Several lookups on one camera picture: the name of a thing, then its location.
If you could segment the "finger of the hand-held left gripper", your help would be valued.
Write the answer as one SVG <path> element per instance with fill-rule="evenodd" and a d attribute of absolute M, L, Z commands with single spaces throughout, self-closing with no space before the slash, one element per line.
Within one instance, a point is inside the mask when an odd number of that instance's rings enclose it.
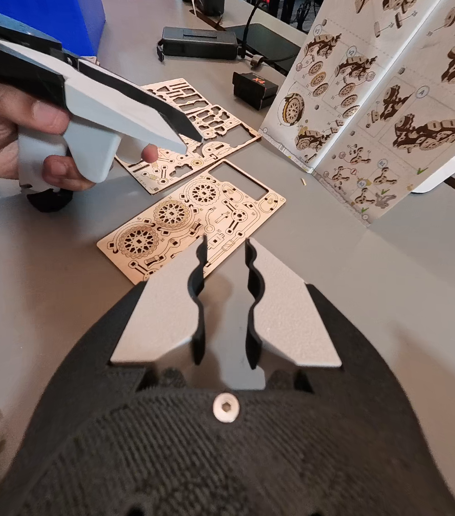
<path fill-rule="evenodd" d="M 181 136 L 203 142 L 202 132 L 179 108 L 96 65 L 79 64 L 77 70 L 63 63 L 66 105 L 77 125 L 64 134 L 68 144 L 76 139 L 70 134 L 85 126 L 180 153 L 186 149 Z"/>

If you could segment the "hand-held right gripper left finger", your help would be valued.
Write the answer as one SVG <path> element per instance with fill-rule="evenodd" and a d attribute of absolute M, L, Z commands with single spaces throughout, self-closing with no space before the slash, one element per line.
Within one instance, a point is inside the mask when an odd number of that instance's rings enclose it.
<path fill-rule="evenodd" d="M 204 288 L 207 238 L 197 238 L 143 285 L 110 358 L 113 365 L 186 369 L 205 355 Z"/>

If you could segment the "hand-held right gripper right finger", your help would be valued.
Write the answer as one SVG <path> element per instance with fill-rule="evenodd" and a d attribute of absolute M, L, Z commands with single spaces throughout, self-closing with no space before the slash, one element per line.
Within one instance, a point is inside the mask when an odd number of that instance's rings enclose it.
<path fill-rule="evenodd" d="M 246 357 L 252 370 L 271 364 L 340 368 L 342 361 L 307 283 L 254 238 L 245 241 L 248 290 Z"/>

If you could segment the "wooden puzzle sheet many cutouts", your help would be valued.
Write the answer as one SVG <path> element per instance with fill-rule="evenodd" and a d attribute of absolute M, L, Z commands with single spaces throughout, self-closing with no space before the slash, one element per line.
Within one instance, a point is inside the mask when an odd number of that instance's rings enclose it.
<path fill-rule="evenodd" d="M 149 194 L 155 195 L 194 172 L 208 168 L 256 141 L 261 135 L 219 104 L 213 104 L 183 78 L 161 81 L 140 87 L 184 113 L 203 135 L 198 142 L 183 136 L 187 151 L 176 153 L 159 149 L 158 160 L 133 162 L 121 156 L 115 160 Z"/>

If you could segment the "wooden puzzle sheet rectangular window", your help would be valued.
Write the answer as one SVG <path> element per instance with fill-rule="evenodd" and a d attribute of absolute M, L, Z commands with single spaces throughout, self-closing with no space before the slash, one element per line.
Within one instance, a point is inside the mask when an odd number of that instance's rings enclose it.
<path fill-rule="evenodd" d="M 259 186 L 263 196 L 254 199 L 232 182 L 218 179 L 214 171 L 220 166 Z M 223 159 L 100 239 L 96 246 L 136 285 L 205 235 L 207 277 L 285 202 L 282 195 Z"/>

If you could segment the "grey desk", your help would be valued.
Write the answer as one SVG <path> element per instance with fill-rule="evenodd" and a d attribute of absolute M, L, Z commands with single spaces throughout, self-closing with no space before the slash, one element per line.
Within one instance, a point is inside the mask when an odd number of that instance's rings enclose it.
<path fill-rule="evenodd" d="M 366 228 L 266 140 L 229 159 L 286 198 L 256 240 L 381 353 L 455 495 L 455 190 L 409 195 Z M 96 242 L 163 196 L 115 164 L 65 210 L 41 214 L 0 180 L 0 475 L 63 358 L 132 286 Z"/>

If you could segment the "blue plastic bin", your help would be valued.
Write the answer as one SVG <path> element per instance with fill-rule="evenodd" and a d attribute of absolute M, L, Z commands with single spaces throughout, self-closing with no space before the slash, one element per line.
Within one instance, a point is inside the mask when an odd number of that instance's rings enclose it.
<path fill-rule="evenodd" d="M 0 14 L 38 29 L 80 56 L 96 56 L 106 22 L 102 1 L 0 1 Z"/>

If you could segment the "black power adapter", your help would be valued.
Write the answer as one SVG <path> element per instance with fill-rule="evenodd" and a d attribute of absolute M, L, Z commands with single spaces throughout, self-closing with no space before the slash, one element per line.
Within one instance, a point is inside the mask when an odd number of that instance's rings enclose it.
<path fill-rule="evenodd" d="M 231 31 L 164 27 L 156 50 L 160 61 L 165 56 L 235 60 L 238 41 Z"/>

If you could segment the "small black box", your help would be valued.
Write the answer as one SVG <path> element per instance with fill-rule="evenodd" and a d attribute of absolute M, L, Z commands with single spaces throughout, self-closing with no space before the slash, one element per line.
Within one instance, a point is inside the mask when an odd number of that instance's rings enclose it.
<path fill-rule="evenodd" d="M 233 94 L 256 110 L 269 107 L 276 98 L 279 86 L 253 72 L 234 72 Z"/>

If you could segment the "black tablet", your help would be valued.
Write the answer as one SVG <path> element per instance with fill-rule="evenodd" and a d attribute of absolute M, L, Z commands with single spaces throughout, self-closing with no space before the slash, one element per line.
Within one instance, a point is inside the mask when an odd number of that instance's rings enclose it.
<path fill-rule="evenodd" d="M 251 23 L 248 29 L 246 51 L 242 54 L 244 29 L 244 25 L 225 27 L 225 30 L 236 35 L 239 44 L 238 57 L 261 55 L 266 59 L 267 64 L 286 76 L 295 62 L 306 34 L 301 34 L 301 41 L 297 44 L 260 23 Z"/>

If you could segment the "folded instruction booklet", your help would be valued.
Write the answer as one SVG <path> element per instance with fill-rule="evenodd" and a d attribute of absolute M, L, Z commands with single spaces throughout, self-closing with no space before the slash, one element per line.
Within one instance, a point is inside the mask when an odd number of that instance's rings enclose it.
<path fill-rule="evenodd" d="M 455 156 L 455 1 L 324 1 L 259 132 L 371 225 Z"/>

